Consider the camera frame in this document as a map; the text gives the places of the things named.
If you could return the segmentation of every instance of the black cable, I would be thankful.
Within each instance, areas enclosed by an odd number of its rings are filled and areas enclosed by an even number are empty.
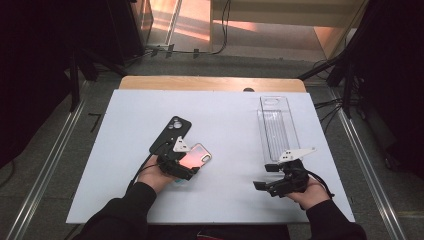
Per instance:
[[[322,60],[319,60],[319,61],[316,61],[315,63],[314,63],[314,65],[312,66],[312,69],[315,69],[315,66],[318,64],[318,63],[320,63],[320,62],[324,62],[325,61],[325,63],[327,63],[327,59],[322,59]],[[326,73],[328,73],[328,74],[330,74],[330,72],[327,70],[327,69],[325,69],[324,70]],[[317,74],[315,74],[315,76],[317,76],[317,77],[319,77],[320,79],[322,79],[322,80],[327,80],[327,78],[325,78],[325,77],[321,77],[320,75],[318,75],[318,73]]]
[[[224,15],[225,15],[225,10],[228,7],[228,11],[227,11],[227,19],[226,19],[226,24],[224,27]],[[224,42],[222,44],[222,47],[219,51],[214,52],[212,54],[220,54],[222,51],[224,51],[224,49],[227,47],[227,39],[228,39],[228,20],[230,19],[230,11],[231,11],[231,0],[227,0],[227,2],[225,3],[225,7],[224,10],[222,12],[222,18],[221,18],[221,26],[222,26],[222,32],[224,34]]]
[[[145,52],[143,55],[141,55],[141,56],[137,56],[137,57],[134,57],[134,58],[131,58],[131,59],[128,59],[128,60],[126,60],[125,61],[125,63],[128,63],[128,62],[130,62],[127,66],[125,66],[124,67],[124,69],[128,69],[129,67],[131,67],[134,63],[136,63],[137,62],[137,60],[139,60],[139,59],[141,59],[141,58],[143,58],[143,57],[145,57],[145,56],[147,56],[147,55],[150,55],[150,54],[152,54],[153,53],[153,51],[148,51],[148,52]],[[98,72],[110,72],[111,70],[110,69],[99,69],[99,70],[97,70]]]
[[[321,118],[319,121],[320,123],[322,123],[328,116],[330,116],[332,113],[334,113],[334,111],[336,111],[336,109],[338,107],[340,107],[341,105],[337,105],[335,108],[333,108],[333,110],[331,110],[329,113],[327,113],[323,118]]]
[[[4,187],[10,181],[10,179],[12,179],[13,175],[15,174],[15,168],[16,168],[15,162],[12,160],[10,164],[12,166],[12,170],[10,171],[9,176],[7,176],[7,178],[2,183],[0,183],[0,188]]]
[[[153,164],[153,165],[147,166],[147,167],[145,167],[145,168],[141,169],[141,171],[140,171],[138,174],[140,175],[140,173],[142,173],[144,170],[146,170],[146,169],[148,169],[148,168],[151,168],[151,167],[154,167],[154,166],[159,166],[159,164],[158,164],[158,163],[156,163],[156,164]]]
[[[337,107],[335,107],[335,108],[334,108],[334,110],[333,110],[333,115],[331,116],[330,120],[328,120],[327,125],[325,126],[325,129],[324,129],[324,135],[325,135],[325,133],[327,132],[327,129],[328,129],[328,126],[330,125],[330,122],[333,120],[334,116],[336,116],[337,112],[338,112],[341,108],[342,108],[342,106],[341,106],[341,105],[339,105],[339,106],[337,106]]]
[[[162,49],[157,49],[157,48],[149,48],[153,51],[158,51],[158,52],[165,52],[165,53],[183,53],[183,54],[207,54],[207,55],[216,55],[221,53],[222,51],[224,51],[224,49],[227,47],[227,39],[228,39],[228,21],[230,19],[230,10],[231,10],[231,0],[227,0],[227,2],[225,3],[225,7],[224,10],[222,11],[222,17],[221,17],[221,26],[222,26],[222,31],[224,34],[224,40],[223,40],[223,44],[221,46],[221,49],[216,51],[216,52],[188,52],[188,51],[169,51],[169,50],[162,50]]]
[[[320,109],[322,107],[333,105],[334,103],[342,103],[342,99],[336,98],[336,99],[333,99],[333,100],[327,101],[327,102],[315,103],[314,107],[315,107],[315,109]]]
[[[333,193],[331,193],[331,191],[330,191],[330,189],[328,188],[327,183],[325,183],[324,179],[322,179],[320,176],[318,176],[317,174],[315,174],[315,173],[313,173],[313,172],[311,172],[311,171],[309,171],[309,170],[306,170],[306,172],[307,172],[309,175],[312,175],[312,177],[314,177],[314,178],[315,178],[315,179],[316,179],[319,183],[321,183],[321,184],[324,186],[325,191],[327,192],[328,197],[330,197],[330,199],[332,199],[332,198],[334,197],[334,194],[333,194]]]
[[[159,145],[153,152],[155,153],[159,148],[161,148],[163,145],[165,145],[165,144],[169,144],[169,142],[168,141],[166,141],[166,142],[164,142],[164,143],[162,143],[161,145]],[[128,190],[130,190],[130,188],[132,187],[132,185],[134,185],[134,182],[135,182],[135,180],[137,179],[137,177],[138,177],[138,175],[144,170],[143,168],[144,168],[144,166],[146,165],[146,163],[147,163],[147,161],[149,161],[149,159],[151,158],[153,156],[153,153],[150,153],[149,154],[149,156],[146,158],[146,160],[144,160],[144,162],[141,164],[141,166],[140,166],[140,168],[137,170],[137,172],[135,173],[135,175],[134,175],[134,177],[133,177],[133,179],[131,179],[131,181],[130,181],[130,183],[128,184],[128,187],[127,187],[127,191],[126,192],[128,192]]]

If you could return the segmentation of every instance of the phone case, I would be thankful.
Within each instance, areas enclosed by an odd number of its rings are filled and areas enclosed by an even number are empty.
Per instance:
[[[197,143],[190,152],[187,152],[179,163],[187,168],[202,167],[211,159],[212,155],[208,152],[208,150],[206,150],[202,144]]]
[[[150,153],[156,155],[159,154],[161,147],[164,146],[167,141],[170,141],[171,139],[176,141],[179,136],[184,138],[190,128],[191,122],[178,116],[172,117],[158,138],[149,148]]]

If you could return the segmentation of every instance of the gray floor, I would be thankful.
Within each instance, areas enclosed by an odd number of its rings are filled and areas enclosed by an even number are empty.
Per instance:
[[[293,78],[311,69],[313,62],[283,61],[232,56],[202,55],[193,59],[191,55],[173,54],[166,58],[159,53],[155,57],[144,57],[127,70],[131,75],[200,75],[232,77],[277,77]],[[74,226],[65,223],[99,125],[90,114],[104,114],[112,91],[118,88],[120,77],[113,72],[103,72],[97,82],[89,82],[84,94],[84,106],[76,126],[63,150],[54,174],[43,197],[36,203],[35,213],[23,230],[23,239],[64,239]],[[319,78],[305,82],[314,102],[331,100],[330,89]],[[66,118],[69,116],[70,99],[66,99],[52,113],[46,123],[32,139],[25,151],[15,159],[16,171],[12,179],[0,189],[0,239],[5,239],[17,218],[25,196],[31,190],[37,176],[49,157],[55,140]],[[332,108],[318,111],[320,117]],[[424,233],[424,182],[407,172],[392,172],[384,165],[381,149],[374,141],[366,122],[353,110],[353,121],[363,141],[369,158],[384,189],[399,216],[399,221],[408,239],[422,239]],[[390,239],[379,209],[374,201],[362,170],[353,151],[346,131],[338,117],[329,124],[326,137],[333,154],[341,181],[351,200],[354,216],[366,230],[369,239]],[[5,179],[11,164],[0,170],[0,180]],[[289,225],[292,239],[307,239],[307,224]]]

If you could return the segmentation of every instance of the white table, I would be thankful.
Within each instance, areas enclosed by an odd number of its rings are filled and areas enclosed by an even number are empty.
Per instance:
[[[260,96],[285,96],[292,109],[300,147],[317,152],[305,168],[325,179],[337,206],[354,217],[309,94],[116,90],[75,195],[67,223],[84,223],[111,198],[122,197],[148,148],[172,116],[193,126],[185,141],[202,143],[213,155],[182,185],[161,192],[148,215],[152,224],[272,224],[307,222],[288,198],[256,191],[252,181],[281,174],[263,166],[257,109]]]

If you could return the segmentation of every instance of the transparent box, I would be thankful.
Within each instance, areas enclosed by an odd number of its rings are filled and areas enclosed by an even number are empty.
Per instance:
[[[286,97],[261,97],[258,118],[265,164],[276,163],[286,150],[299,149]]]

